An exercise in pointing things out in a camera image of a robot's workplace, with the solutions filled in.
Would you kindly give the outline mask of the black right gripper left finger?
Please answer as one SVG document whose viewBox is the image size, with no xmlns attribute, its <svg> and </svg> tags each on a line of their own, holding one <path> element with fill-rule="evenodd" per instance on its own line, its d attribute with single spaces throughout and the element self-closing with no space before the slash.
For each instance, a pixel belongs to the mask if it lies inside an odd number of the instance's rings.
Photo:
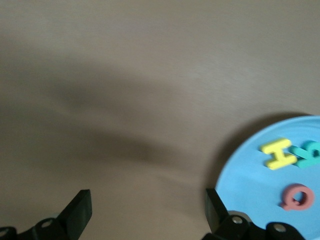
<svg viewBox="0 0 320 240">
<path fill-rule="evenodd" d="M 78 240 L 92 217 L 92 197 L 83 189 L 56 218 L 46 218 L 17 233 L 13 226 L 0 228 L 2 240 Z"/>
</svg>

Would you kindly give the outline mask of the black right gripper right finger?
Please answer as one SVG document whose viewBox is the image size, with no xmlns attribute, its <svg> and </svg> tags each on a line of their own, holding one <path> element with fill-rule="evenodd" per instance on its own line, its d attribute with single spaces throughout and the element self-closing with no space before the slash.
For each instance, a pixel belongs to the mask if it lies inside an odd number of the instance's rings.
<svg viewBox="0 0 320 240">
<path fill-rule="evenodd" d="M 303 240 L 292 225 L 269 222 L 260 228 L 249 216 L 239 211 L 228 211 L 214 188 L 205 190 L 205 216 L 210 232 L 204 240 Z"/>
</svg>

